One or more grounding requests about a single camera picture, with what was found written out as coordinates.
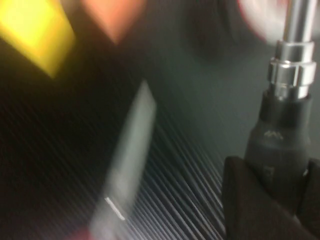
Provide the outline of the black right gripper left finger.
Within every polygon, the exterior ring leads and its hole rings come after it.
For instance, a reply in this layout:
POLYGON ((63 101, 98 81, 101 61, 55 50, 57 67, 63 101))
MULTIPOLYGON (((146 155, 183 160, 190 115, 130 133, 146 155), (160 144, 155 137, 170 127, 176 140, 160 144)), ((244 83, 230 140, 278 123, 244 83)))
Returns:
POLYGON ((222 203, 229 240, 304 239, 304 230, 265 193, 238 157, 225 160, 222 203))

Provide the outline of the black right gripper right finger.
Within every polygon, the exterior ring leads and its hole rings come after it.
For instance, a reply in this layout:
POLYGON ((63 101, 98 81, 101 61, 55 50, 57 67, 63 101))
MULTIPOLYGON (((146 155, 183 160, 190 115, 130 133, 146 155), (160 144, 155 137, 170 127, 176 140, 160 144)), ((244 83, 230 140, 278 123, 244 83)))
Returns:
POLYGON ((320 220, 320 161, 311 159, 308 166, 307 182, 298 209, 301 221, 320 220))

